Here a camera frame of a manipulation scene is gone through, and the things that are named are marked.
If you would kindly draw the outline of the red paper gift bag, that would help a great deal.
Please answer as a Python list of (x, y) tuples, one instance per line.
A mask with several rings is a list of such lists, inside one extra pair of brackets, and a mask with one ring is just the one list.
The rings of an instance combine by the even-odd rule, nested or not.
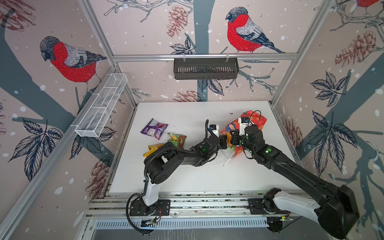
[(243, 147), (241, 144), (234, 145), (233, 142), (239, 143), (240, 141), (236, 142), (234, 140), (235, 133), (238, 133), (239, 135), (245, 134), (245, 128), (248, 126), (257, 126), (259, 130), (262, 130), (264, 125), (267, 122), (267, 118), (264, 117), (260, 110), (256, 111), (247, 111), (241, 114), (239, 118), (229, 123), (225, 128), (219, 131), (220, 137), (227, 137), (226, 139), (226, 145), (227, 149), (222, 150), (223, 155), (228, 158), (227, 162), (231, 161), (233, 158), (238, 156), (240, 153), (243, 152)]

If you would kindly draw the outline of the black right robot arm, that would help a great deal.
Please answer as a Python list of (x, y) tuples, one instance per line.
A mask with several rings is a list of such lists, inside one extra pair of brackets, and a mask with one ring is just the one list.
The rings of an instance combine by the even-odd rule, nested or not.
[(268, 213), (278, 210), (293, 212), (318, 223), (328, 234), (345, 239), (360, 217), (354, 192), (347, 186), (329, 183), (291, 161), (279, 149), (265, 143), (263, 133), (255, 125), (243, 131), (231, 132), (231, 144), (242, 146), (252, 158), (282, 175), (311, 199), (289, 196), (278, 188), (272, 188), (263, 200)]

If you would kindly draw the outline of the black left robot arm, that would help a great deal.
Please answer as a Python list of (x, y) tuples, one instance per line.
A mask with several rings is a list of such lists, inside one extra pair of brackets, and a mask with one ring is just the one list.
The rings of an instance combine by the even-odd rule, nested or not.
[(145, 187), (141, 198), (148, 207), (157, 203), (160, 185), (180, 165), (201, 167), (213, 161), (219, 150), (227, 149), (226, 135), (211, 135), (190, 150), (180, 149), (172, 143), (166, 143), (144, 160)]

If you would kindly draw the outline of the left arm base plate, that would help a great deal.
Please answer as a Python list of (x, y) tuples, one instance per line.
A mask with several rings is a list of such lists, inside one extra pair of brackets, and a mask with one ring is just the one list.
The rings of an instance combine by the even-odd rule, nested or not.
[(171, 201), (158, 200), (151, 206), (147, 206), (142, 199), (132, 201), (129, 206), (129, 216), (149, 217), (149, 216), (168, 216), (170, 214)]

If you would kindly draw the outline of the purple snack packet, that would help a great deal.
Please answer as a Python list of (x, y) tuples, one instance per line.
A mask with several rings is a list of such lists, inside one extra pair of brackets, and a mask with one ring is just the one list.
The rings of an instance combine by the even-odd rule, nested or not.
[(160, 123), (155, 119), (151, 119), (151, 121), (141, 130), (141, 134), (151, 136), (159, 140), (167, 127), (168, 124)]

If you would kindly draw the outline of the yellow snack packet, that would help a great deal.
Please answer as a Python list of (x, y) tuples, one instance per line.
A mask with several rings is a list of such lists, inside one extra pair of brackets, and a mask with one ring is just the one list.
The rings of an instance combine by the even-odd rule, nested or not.
[(146, 153), (143, 154), (143, 157), (146, 158), (146, 157), (150, 156), (152, 153), (154, 153), (156, 150), (161, 148), (163, 145), (164, 145), (164, 143), (148, 146), (149, 150)]

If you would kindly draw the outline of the orange snack packet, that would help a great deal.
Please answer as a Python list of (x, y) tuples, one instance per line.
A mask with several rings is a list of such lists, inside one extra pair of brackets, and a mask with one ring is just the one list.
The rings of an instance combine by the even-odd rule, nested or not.
[(233, 148), (233, 144), (232, 144), (232, 133), (231, 132), (226, 132), (225, 135), (227, 136), (227, 145), (229, 148)]

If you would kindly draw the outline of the green snack packet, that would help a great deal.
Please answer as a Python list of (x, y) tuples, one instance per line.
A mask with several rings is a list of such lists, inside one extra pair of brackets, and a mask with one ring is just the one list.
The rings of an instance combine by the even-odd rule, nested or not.
[(171, 142), (175, 147), (182, 149), (184, 147), (187, 136), (182, 134), (168, 133), (168, 142)]

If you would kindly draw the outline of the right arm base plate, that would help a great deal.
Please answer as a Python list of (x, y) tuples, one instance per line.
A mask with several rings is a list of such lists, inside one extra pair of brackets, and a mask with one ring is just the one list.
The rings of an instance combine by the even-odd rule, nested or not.
[(251, 215), (290, 215), (290, 212), (279, 209), (274, 202), (275, 195), (281, 191), (281, 189), (272, 188), (262, 198), (248, 199), (246, 208), (250, 210)]

